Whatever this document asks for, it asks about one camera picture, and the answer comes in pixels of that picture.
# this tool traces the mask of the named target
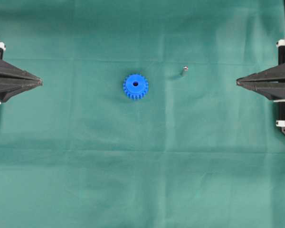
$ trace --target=blue gear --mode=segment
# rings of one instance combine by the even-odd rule
[[[147,79],[139,74],[129,75],[123,83],[124,93],[133,100],[142,99],[149,90]]]

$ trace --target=green cloth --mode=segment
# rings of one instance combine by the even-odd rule
[[[283,37],[282,0],[0,0],[44,81],[0,105],[0,228],[285,228],[275,104],[236,86]]]

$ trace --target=small screw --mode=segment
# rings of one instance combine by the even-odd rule
[[[181,72],[182,76],[185,76],[186,72],[189,70],[188,66],[184,66]]]

